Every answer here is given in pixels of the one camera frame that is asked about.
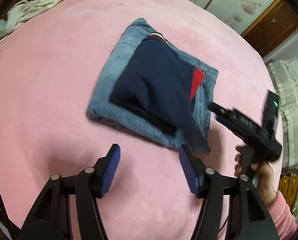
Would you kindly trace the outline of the person right hand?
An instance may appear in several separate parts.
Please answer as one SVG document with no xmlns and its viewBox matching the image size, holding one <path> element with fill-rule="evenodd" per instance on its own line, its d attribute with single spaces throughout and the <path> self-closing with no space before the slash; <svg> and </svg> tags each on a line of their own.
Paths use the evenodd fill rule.
<svg viewBox="0 0 298 240">
<path fill-rule="evenodd" d="M 236 146 L 235 148 L 238 154 L 235 157 L 235 173 L 234 176 L 238 177 L 242 173 L 242 146 Z M 268 162 L 251 163 L 253 171 L 261 174 L 258 182 L 258 193 L 263 200 L 266 207 L 270 207 L 271 204 L 277 198 L 277 191 L 273 186 L 274 173 L 271 165 Z"/>
</svg>

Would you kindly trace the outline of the pink sleeved right forearm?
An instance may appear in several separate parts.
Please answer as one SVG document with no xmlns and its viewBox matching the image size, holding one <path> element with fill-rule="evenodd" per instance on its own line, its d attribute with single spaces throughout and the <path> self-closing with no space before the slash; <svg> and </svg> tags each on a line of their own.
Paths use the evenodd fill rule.
<svg viewBox="0 0 298 240">
<path fill-rule="evenodd" d="M 298 224 L 280 191 L 277 191 L 277 197 L 269 206 L 268 211 L 278 232 L 279 239 L 289 239 L 296 232 Z"/>
</svg>

